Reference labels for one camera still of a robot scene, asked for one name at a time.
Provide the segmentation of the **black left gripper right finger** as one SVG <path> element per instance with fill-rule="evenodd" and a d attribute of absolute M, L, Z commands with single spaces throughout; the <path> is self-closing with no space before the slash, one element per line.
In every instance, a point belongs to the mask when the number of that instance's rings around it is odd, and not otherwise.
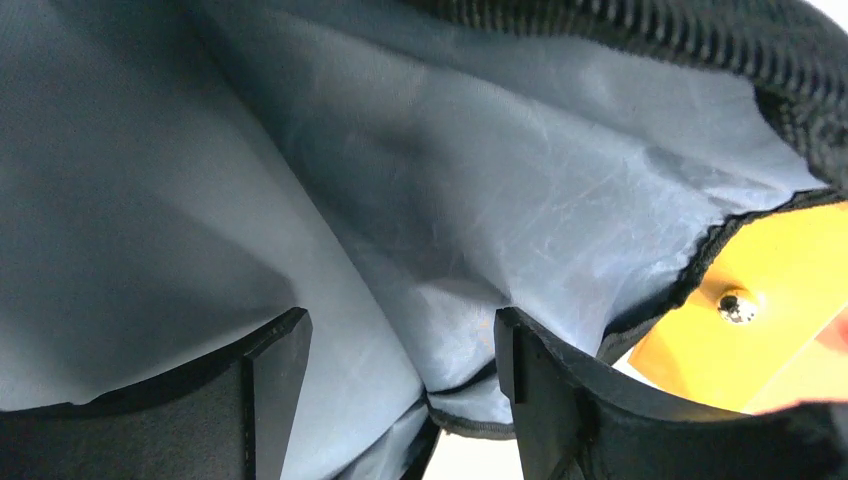
<path fill-rule="evenodd" d="M 527 479 L 843 479 L 847 407 L 763 415 L 634 380 L 520 309 L 495 320 L 496 365 Z"/>

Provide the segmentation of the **black student backpack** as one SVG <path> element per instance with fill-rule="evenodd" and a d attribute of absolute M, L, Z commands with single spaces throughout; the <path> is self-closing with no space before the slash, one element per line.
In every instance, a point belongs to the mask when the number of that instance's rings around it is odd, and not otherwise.
<path fill-rule="evenodd" d="M 500 309 L 612 367 L 746 223 L 847 192 L 803 1 L 5 1 L 1 416 L 293 308 L 277 479 L 517 439 Z"/>

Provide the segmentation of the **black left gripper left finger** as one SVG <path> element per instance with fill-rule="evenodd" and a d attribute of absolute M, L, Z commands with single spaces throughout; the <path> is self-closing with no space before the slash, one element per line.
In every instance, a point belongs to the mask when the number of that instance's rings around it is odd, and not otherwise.
<path fill-rule="evenodd" d="M 5 412 L 5 479 L 277 479 L 312 337 L 293 308 L 245 337 L 74 405 Z"/>

